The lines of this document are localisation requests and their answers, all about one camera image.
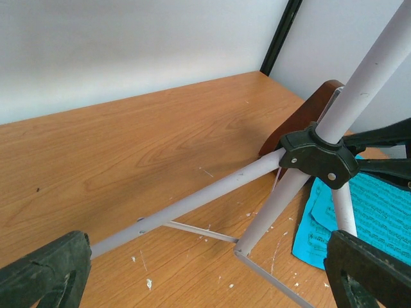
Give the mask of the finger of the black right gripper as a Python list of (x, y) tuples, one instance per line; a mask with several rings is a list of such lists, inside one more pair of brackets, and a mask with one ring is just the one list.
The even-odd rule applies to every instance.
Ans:
[(359, 172), (410, 192), (410, 159), (357, 159)]
[(391, 148), (410, 144), (410, 118), (375, 130), (355, 133), (343, 137), (348, 148)]

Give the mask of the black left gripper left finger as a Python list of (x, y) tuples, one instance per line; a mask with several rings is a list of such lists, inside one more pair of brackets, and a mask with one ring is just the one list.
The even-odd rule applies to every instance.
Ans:
[(69, 232), (1, 268), (1, 307), (79, 307), (90, 270), (88, 235)]

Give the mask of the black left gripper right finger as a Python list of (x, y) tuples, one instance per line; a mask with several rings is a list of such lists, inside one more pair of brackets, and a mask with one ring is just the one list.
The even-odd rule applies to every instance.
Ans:
[(324, 267), (337, 307), (410, 307), (410, 266), (344, 230), (331, 233)]

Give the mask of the blue sheet music page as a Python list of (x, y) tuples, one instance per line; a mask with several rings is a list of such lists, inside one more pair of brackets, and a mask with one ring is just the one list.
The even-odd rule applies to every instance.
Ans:
[[(363, 173), (349, 181), (357, 236), (366, 243), (410, 264), (410, 193)], [(327, 244), (337, 219), (331, 189), (313, 181), (292, 253), (324, 269)]]

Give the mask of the white tripod music stand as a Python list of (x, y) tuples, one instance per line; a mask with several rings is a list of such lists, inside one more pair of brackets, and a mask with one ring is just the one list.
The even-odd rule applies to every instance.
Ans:
[[(308, 131), (316, 138), (315, 145), (321, 148), (331, 146), (331, 153), (339, 150), (343, 135), (409, 54), (410, 1), (403, 1), (350, 77), (341, 94), (333, 102), (327, 104), (319, 120), (308, 128)], [(317, 162), (325, 163), (322, 154), (298, 155), (291, 146), (284, 145), (239, 171), (147, 218), (140, 219), (132, 226), (93, 245), (91, 247), (91, 257), (95, 259), (158, 227), (176, 228), (221, 241), (235, 243), (234, 253), (244, 264), (251, 267), (300, 307), (309, 307), (310, 304), (305, 299), (253, 263), (248, 256), (269, 227), (309, 180), (309, 177), (313, 176), (313, 172), (309, 168), (313, 167)], [(175, 222), (176, 218), (280, 167), (286, 171), (284, 176), (273, 188), (263, 208), (258, 212), (240, 239)]]

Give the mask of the brown wooden metronome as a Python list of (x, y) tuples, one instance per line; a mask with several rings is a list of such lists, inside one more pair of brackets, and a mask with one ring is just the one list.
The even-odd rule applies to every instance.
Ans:
[(259, 156), (269, 154), (277, 147), (280, 138), (287, 133), (303, 130), (317, 121), (334, 91), (344, 86), (338, 80), (325, 81), (289, 118), (276, 128), (262, 145)]

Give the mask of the black frame post right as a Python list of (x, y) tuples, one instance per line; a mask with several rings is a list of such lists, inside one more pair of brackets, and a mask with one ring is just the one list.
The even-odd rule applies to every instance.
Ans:
[(283, 44), (288, 36), (288, 33), (293, 25), (294, 19), (297, 16), (303, 0), (289, 0), (285, 6), (279, 24), (275, 30), (274, 36), (267, 49), (266, 55), (260, 67), (260, 72), (269, 76), (272, 72), (274, 64), (281, 52)]

